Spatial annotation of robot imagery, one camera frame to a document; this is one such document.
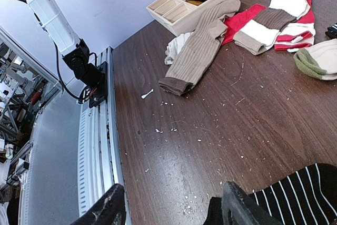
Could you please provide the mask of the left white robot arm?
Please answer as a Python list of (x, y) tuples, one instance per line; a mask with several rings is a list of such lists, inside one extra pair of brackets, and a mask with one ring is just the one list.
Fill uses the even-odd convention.
[(26, 3), (53, 40), (75, 77), (91, 88), (103, 83), (103, 71), (89, 62), (90, 49), (74, 32), (55, 0), (17, 0)]

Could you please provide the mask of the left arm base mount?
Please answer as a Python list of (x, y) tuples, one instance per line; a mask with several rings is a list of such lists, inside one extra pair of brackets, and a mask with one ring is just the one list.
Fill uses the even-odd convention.
[(108, 63), (104, 61), (99, 66), (100, 71), (103, 73), (101, 80), (94, 87), (86, 86), (80, 93), (80, 99), (76, 101), (77, 104), (82, 105), (85, 102), (89, 102), (89, 108), (100, 105), (108, 97), (108, 84), (107, 84), (107, 71)]

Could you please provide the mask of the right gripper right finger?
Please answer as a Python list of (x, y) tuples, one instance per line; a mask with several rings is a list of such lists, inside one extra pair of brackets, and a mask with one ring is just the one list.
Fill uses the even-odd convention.
[(235, 182), (226, 182), (221, 202), (223, 224), (282, 224), (257, 205)]

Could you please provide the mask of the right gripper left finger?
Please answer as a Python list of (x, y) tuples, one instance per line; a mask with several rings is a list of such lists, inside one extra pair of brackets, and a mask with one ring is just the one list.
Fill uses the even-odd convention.
[(110, 225), (126, 223), (125, 190), (121, 184), (112, 185), (106, 193), (71, 225)]

